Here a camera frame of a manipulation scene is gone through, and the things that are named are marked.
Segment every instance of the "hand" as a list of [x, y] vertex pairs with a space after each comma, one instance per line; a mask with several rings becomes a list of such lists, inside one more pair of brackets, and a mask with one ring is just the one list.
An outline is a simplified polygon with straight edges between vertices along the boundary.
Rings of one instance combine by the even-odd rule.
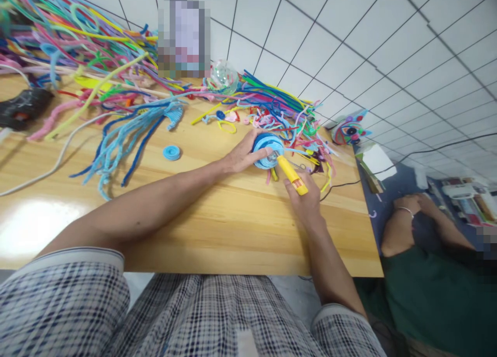
[[427, 197], [425, 194], [416, 194], [418, 197], [419, 206], [421, 208], [421, 212], [425, 215], [435, 218], [440, 213], [443, 214], [442, 211], [436, 206], [435, 202], [431, 200], [430, 197]]
[[262, 129], [252, 129], [228, 155], [221, 159], [221, 163], [228, 173], [241, 172], [273, 152], [270, 147], [262, 148], [254, 153], [251, 152], [255, 138], [263, 132]]
[[304, 227], [310, 228], [312, 224], [315, 224], [321, 218], [321, 212], [319, 210], [321, 191], [317, 187], [311, 175], [305, 171], [296, 171], [308, 189], [306, 194], [303, 196], [299, 195], [290, 180], [287, 178], [283, 180], [283, 183], [285, 184], [286, 191], [290, 196], [290, 203], [297, 214], [297, 217]]
[[398, 209], [399, 207], [404, 207], [409, 209], [413, 215], [416, 215], [420, 210], [419, 197], [414, 195], [408, 195], [393, 201], [393, 206]]

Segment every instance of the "table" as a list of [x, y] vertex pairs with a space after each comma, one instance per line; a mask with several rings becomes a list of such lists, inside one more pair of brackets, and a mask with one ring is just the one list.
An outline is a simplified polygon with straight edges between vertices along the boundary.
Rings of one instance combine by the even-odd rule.
[[[0, 100], [12, 98], [25, 88], [19, 77], [0, 77]], [[75, 92], [78, 86], [69, 83], [63, 89]], [[52, 106], [69, 99], [72, 98], [57, 96]], [[237, 133], [231, 135], [219, 130], [215, 123], [190, 125], [210, 107], [212, 104], [206, 101], [189, 101], [184, 117], [172, 132], [166, 129], [166, 119], [148, 142], [126, 188], [121, 188], [120, 182], [132, 157], [118, 169], [110, 185], [111, 195], [118, 196], [162, 177], [204, 166], [227, 154], [250, 128], [238, 123]], [[80, 124], [75, 123], [71, 130]], [[37, 123], [30, 133], [40, 125]], [[23, 133], [12, 133], [0, 146], [0, 190], [51, 169], [68, 133], [56, 141], [38, 143], [27, 142]], [[329, 139], [324, 130], [322, 135]], [[101, 126], [85, 128], [73, 139], [54, 175], [0, 198], [0, 268], [20, 268], [67, 224], [104, 203], [96, 188], [97, 177], [86, 186], [81, 185], [81, 177], [68, 178], [91, 163], [100, 139]], [[163, 148], [168, 145], [181, 148], [180, 160], [168, 161], [163, 157]], [[356, 181], [359, 174], [352, 148], [341, 147], [340, 151], [340, 157], [333, 157], [337, 169], [333, 182]], [[304, 160], [298, 155], [290, 159], [298, 164]], [[308, 275], [305, 233], [294, 220], [283, 183], [272, 181], [267, 186], [266, 175], [266, 171], [250, 167], [215, 185], [169, 226], [124, 252], [125, 270]], [[320, 186], [326, 182], [324, 175], [314, 177]], [[383, 276], [361, 185], [334, 189], [321, 204], [321, 211], [350, 273]]]

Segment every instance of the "paper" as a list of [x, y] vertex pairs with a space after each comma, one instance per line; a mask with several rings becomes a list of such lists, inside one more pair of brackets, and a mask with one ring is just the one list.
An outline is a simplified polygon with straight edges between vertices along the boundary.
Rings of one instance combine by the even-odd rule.
[[[361, 150], [360, 153], [362, 154], [362, 161], [366, 166], [368, 166], [369, 170], [373, 174], [393, 166], [393, 163], [388, 155], [385, 154], [383, 149], [378, 144], [369, 146], [364, 150]], [[392, 167], [388, 171], [378, 173], [375, 176], [378, 180], [383, 181], [396, 173], [397, 169]]]

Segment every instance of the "lap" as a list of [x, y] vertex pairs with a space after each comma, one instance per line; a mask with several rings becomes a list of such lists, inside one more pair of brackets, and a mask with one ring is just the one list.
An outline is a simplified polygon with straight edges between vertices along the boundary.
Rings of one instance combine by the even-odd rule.
[[486, 355], [495, 343], [496, 282], [476, 255], [415, 246], [382, 258], [385, 279], [375, 286], [356, 283], [366, 310], [406, 336], [460, 355], [478, 355], [478, 348]]

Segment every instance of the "white tile wall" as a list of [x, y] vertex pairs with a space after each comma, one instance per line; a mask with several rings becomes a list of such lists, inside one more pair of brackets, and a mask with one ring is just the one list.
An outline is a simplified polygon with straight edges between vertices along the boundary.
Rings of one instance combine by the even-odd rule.
[[[87, 1], [131, 29], [157, 27], [155, 0]], [[497, 128], [497, 0], [205, 1], [211, 59], [323, 100], [316, 117], [328, 127], [370, 109], [364, 127], [397, 159]], [[497, 183], [496, 144], [481, 138], [407, 162]], [[459, 149], [465, 163], [451, 164]]]

